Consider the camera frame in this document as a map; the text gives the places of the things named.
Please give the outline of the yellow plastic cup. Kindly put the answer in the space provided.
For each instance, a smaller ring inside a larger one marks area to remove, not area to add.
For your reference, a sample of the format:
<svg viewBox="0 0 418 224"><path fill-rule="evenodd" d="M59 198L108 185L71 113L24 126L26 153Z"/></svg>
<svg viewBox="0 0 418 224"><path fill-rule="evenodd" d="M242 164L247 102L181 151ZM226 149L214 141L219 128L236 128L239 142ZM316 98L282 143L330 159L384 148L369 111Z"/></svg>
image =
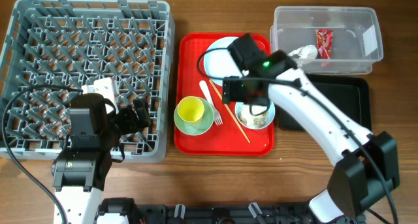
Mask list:
<svg viewBox="0 0 418 224"><path fill-rule="evenodd" d="M198 124L204 115L203 102L194 96L184 97L177 106L179 117L190 124Z"/></svg>

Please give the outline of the light blue bowl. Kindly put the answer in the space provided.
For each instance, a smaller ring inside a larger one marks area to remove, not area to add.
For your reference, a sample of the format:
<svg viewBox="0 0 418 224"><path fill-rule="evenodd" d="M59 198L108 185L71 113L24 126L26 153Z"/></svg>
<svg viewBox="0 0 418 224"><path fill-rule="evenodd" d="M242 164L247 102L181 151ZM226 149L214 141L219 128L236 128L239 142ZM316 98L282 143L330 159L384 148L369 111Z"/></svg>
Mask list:
<svg viewBox="0 0 418 224"><path fill-rule="evenodd" d="M238 121L244 127L253 130L264 129L269 126L274 121L276 113L273 102L270 102L270 106L237 102L234 110Z"/></svg>

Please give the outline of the white tissue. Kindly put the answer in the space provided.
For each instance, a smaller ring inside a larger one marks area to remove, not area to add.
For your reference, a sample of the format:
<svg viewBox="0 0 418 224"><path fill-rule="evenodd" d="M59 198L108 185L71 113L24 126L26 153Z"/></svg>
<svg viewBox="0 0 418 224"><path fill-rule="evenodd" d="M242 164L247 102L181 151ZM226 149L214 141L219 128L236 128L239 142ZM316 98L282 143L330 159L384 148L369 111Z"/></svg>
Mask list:
<svg viewBox="0 0 418 224"><path fill-rule="evenodd" d="M318 49L313 44L302 46L288 53L288 56L297 59L316 59L317 55Z"/></svg>

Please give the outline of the red snack wrapper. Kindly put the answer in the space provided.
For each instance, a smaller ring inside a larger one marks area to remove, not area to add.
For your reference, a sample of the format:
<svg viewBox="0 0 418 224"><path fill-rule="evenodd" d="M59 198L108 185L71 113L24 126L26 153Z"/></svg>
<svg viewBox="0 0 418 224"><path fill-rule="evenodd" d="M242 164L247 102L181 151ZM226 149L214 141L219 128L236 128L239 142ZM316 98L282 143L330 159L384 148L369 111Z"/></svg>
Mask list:
<svg viewBox="0 0 418 224"><path fill-rule="evenodd" d="M333 30L331 29L317 29L316 41L318 54L321 59L330 59L332 41L334 38Z"/></svg>

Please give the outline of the rice food leftovers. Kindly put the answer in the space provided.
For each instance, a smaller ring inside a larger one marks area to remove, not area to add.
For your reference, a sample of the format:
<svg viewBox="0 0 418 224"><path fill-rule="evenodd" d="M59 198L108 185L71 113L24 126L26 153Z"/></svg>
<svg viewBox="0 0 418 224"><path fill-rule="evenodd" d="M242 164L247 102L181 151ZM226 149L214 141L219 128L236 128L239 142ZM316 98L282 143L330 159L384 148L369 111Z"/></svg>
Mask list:
<svg viewBox="0 0 418 224"><path fill-rule="evenodd" d="M241 123L250 129L260 129L267 123L266 106L241 104L236 108L236 113Z"/></svg>

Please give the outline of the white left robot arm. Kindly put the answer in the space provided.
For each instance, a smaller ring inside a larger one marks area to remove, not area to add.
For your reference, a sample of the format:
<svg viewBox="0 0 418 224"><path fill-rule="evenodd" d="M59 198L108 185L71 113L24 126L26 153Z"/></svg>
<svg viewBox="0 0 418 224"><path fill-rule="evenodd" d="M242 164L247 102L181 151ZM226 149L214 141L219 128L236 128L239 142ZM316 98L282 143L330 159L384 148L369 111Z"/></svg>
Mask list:
<svg viewBox="0 0 418 224"><path fill-rule="evenodd" d="M120 138L151 124L148 102L137 99L118 110L98 93L70 103L71 133L52 165L58 200L55 223L145 223L132 198L103 199L105 180L115 162L111 149L122 152Z"/></svg>

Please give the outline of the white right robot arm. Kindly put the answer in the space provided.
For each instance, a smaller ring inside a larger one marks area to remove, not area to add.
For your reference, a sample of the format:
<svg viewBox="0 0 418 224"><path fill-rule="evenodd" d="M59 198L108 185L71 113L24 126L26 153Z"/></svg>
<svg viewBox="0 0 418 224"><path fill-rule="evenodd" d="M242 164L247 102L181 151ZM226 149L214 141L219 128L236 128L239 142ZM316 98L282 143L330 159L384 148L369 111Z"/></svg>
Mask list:
<svg viewBox="0 0 418 224"><path fill-rule="evenodd" d="M310 134L333 165L327 187L308 203L316 220L356 218L386 198L398 223L391 195L400 184L396 140L385 131L375 135L346 116L285 52L266 55L250 34L233 40L227 51L246 75L223 79L223 102L274 103Z"/></svg>

